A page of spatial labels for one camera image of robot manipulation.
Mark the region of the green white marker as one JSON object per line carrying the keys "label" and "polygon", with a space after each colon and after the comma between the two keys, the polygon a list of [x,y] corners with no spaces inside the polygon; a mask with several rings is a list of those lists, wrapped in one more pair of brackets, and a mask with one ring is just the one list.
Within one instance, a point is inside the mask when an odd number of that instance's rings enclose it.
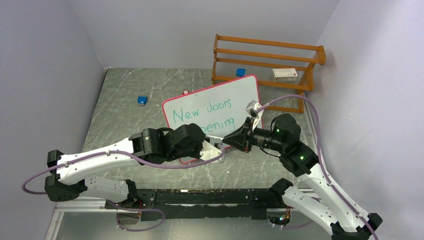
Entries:
{"label": "green white marker", "polygon": [[213,136],[213,135],[206,135],[206,137],[209,138],[209,139],[215,139],[215,140],[219,140],[219,141],[222,141],[224,139],[223,137]]}

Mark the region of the pink framed whiteboard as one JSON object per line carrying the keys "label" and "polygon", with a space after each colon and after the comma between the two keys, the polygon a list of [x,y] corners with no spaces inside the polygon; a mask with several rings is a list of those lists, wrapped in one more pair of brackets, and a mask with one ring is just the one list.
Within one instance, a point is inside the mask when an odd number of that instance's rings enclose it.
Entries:
{"label": "pink framed whiteboard", "polygon": [[162,110],[171,129],[194,123],[205,135],[225,137],[250,116],[246,107],[253,100],[260,103],[258,81],[251,74],[165,100]]}

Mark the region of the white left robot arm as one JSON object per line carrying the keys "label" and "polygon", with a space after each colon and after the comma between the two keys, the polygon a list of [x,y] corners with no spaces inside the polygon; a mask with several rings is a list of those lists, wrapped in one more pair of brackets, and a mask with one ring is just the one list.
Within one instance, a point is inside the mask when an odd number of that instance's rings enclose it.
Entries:
{"label": "white left robot arm", "polygon": [[63,154],[59,150],[48,153],[48,167],[56,166],[45,178],[44,189],[53,202],[65,202],[89,196],[134,207],[139,200],[133,181],[113,181],[97,177],[109,168],[139,165],[138,157],[150,164],[161,165],[181,158],[210,160],[221,154],[203,130],[196,124],[184,124],[176,129],[146,128],[117,143],[96,150]]}

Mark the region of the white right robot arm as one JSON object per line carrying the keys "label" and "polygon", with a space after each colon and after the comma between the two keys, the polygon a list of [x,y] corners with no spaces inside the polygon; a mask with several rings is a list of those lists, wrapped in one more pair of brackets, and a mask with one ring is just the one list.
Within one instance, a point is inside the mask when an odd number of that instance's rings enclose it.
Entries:
{"label": "white right robot arm", "polygon": [[281,114],[270,129],[254,128],[250,118],[222,142],[248,153],[252,146],[279,153],[282,166],[308,185],[320,198],[305,194],[287,179],[270,188],[270,202],[275,207],[286,205],[320,225],[333,240],[368,240],[383,220],[356,204],[329,173],[319,156],[300,140],[301,127],[290,114]]}

